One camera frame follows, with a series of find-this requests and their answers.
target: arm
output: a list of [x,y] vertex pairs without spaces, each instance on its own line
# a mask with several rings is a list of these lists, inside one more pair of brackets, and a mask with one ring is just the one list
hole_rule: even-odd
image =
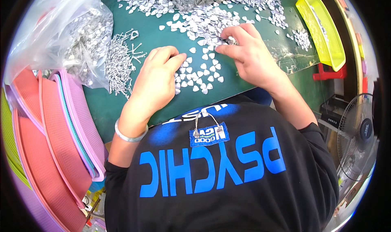
[[[185,59],[186,54],[179,54],[173,46],[153,49],[149,53],[134,83],[133,93],[121,112],[118,129],[124,136],[141,136],[149,118],[173,99],[173,75]],[[119,167],[129,167],[138,144],[124,141],[115,133],[108,161]]]
[[277,66],[257,29],[252,24],[227,27],[221,37],[227,39],[229,36],[240,45],[220,45],[216,52],[234,59],[239,76],[268,91],[277,111],[296,129],[305,128],[311,122],[317,124],[311,109]]

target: electric fan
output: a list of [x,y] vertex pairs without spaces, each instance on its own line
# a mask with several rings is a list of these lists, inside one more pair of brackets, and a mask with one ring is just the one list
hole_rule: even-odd
[[356,96],[341,117],[337,133],[337,152],[344,174],[354,181],[368,177],[376,159],[372,124],[372,94]]

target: green work table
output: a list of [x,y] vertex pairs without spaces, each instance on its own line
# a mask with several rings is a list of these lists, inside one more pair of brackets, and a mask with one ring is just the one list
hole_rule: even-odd
[[[309,48],[308,52],[306,52],[286,36],[287,33],[293,35],[292,30],[307,29],[304,20],[296,9],[296,1],[297,0],[281,0],[281,5],[284,7],[286,22],[289,25],[285,30],[271,24],[267,19],[257,21],[255,19],[255,8],[250,8],[246,11],[244,10],[243,4],[235,3],[232,3],[233,8],[231,9],[228,9],[227,5],[224,4],[220,4],[219,7],[230,12],[236,11],[239,13],[240,17],[247,16],[248,19],[253,19],[255,21],[255,27],[261,34],[262,39],[279,67],[286,73],[294,73],[319,63],[319,57],[311,38],[310,42],[312,48]],[[149,53],[154,48],[173,45],[178,49],[179,53],[186,53],[188,57],[193,58],[193,62],[189,65],[193,68],[193,72],[199,71],[202,63],[206,63],[207,68],[213,65],[212,59],[204,61],[201,58],[203,55],[202,47],[197,44],[197,41],[202,38],[191,41],[186,33],[180,33],[179,30],[172,32],[170,27],[166,25],[167,21],[172,21],[174,14],[167,13],[160,18],[157,18],[155,15],[146,17],[145,13],[137,11],[137,9],[134,13],[129,14],[128,10],[125,10],[127,6],[125,1],[117,2],[117,0],[102,0],[102,2],[113,12],[113,34],[125,33],[132,28],[139,31],[138,38],[127,41],[130,48],[132,47],[132,43],[135,47],[139,43],[142,43],[137,49],[137,52],[144,51]],[[267,18],[270,15],[270,10],[268,9],[260,11],[260,16]],[[166,27],[164,30],[160,31],[159,25],[165,25]],[[189,52],[189,49],[192,47],[197,49],[197,52],[194,54]],[[215,79],[212,83],[213,89],[209,90],[207,95],[203,94],[201,90],[193,92],[192,87],[190,86],[181,88],[181,92],[176,95],[166,107],[156,112],[151,117],[148,125],[157,125],[193,108],[213,104],[254,88],[253,85],[243,81],[237,75],[235,63],[231,58],[215,53],[215,59],[221,64],[221,70],[217,71],[224,77],[223,83],[219,83],[217,79]],[[133,64],[136,67],[136,71],[131,73],[134,83],[142,64],[139,64],[137,61]],[[203,76],[202,79],[205,83],[209,83],[206,80],[207,76]],[[109,94],[104,88],[83,88],[92,119],[95,122],[100,137],[104,143],[110,142],[115,132],[114,124],[118,117],[120,117],[122,107],[127,99],[122,94],[117,96],[115,96],[114,93]]]

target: clothing tag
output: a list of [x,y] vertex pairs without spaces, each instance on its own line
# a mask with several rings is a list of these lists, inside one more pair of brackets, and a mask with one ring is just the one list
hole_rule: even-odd
[[228,135],[227,126],[222,122],[219,124],[222,128],[222,131],[218,131],[219,127],[213,125],[210,127],[198,128],[199,137],[196,138],[193,136],[194,130],[190,130],[190,147],[197,146],[211,146],[219,142],[224,142],[230,140]]

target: stacked baskets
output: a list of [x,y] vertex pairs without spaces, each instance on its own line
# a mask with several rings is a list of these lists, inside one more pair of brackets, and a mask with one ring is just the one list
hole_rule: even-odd
[[45,231],[81,231],[82,200],[104,180],[108,155],[82,86],[66,71],[46,79],[26,68],[2,88],[1,104],[7,160],[27,208]]

